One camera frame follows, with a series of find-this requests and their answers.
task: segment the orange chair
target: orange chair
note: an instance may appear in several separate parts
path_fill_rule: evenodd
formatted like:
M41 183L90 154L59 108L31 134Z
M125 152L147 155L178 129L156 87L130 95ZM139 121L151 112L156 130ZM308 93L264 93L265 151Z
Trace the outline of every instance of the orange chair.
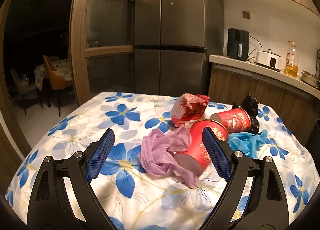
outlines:
M43 60L44 60L45 69L47 70L47 75L48 75L51 89L55 90L56 94L57 94L59 116L61 116L60 115L60 106L61 106L60 91L62 89L67 88L67 87L73 86L73 82L72 82L72 80L65 81L65 79L63 77L60 77L54 73L54 71L56 71L56 69L52 65L48 56L44 55Z

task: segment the floor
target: floor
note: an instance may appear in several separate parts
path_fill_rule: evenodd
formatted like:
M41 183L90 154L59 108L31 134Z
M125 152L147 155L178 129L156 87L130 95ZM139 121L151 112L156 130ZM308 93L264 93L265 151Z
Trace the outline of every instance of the floor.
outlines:
M33 148L41 137L46 134L49 129L58 124L68 114L77 108L76 97L73 90L61 93L61 117L59 117L58 106L54 96L50 97L51 107L43 101L43 109L41 108L36 91L27 93L28 108L27 116L24 114L21 105L21 96L12 99L18 123L22 129L24 136Z

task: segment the kitchen counter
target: kitchen counter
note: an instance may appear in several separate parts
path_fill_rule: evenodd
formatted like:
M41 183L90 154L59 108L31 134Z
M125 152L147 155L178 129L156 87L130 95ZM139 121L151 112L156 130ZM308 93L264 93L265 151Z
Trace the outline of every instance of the kitchen counter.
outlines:
M320 91L309 86L308 84L302 82L300 77L298 76L296 79L289 77L281 72L277 72L262 66L258 66L254 63L245 62L241 60L232 59L224 56L210 55L209 62L215 63L218 65L228 66L231 68L241 69L247 72L256 73L258 75L262 75L273 80L278 80L282 83L285 83L291 87L297 88L301 91L304 91L312 96L315 96L320 100Z

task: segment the floral bedsheet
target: floral bedsheet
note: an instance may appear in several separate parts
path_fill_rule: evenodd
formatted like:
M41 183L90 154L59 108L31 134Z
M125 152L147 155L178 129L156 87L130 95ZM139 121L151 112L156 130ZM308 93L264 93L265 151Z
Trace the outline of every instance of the floral bedsheet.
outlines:
M175 129L170 120L175 100L169 96L113 92L92 98L41 138L13 177L6 193L7 201L26 223L31 189L44 157L69 158L112 128L115 146L91 186L118 229L198 229L226 185L214 166L211 164L200 176L198 189L189 189L177 177L150 178L139 162L143 136L153 128L163 132ZM230 108L230 105L209 103L205 114L209 118ZM314 193L319 175L310 153L270 107L259 104L258 120L260 130L268 130L268 140L258 150L258 157L274 158L292 222ZM251 183L252 179L248 178L233 219L242 215ZM65 179L65 185L74 214L84 220L69 179Z

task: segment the dish rack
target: dish rack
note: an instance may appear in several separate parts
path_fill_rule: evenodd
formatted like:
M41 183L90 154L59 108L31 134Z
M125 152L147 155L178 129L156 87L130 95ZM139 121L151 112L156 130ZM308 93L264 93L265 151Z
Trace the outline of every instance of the dish rack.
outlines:
M320 79L320 49L317 52L316 77Z

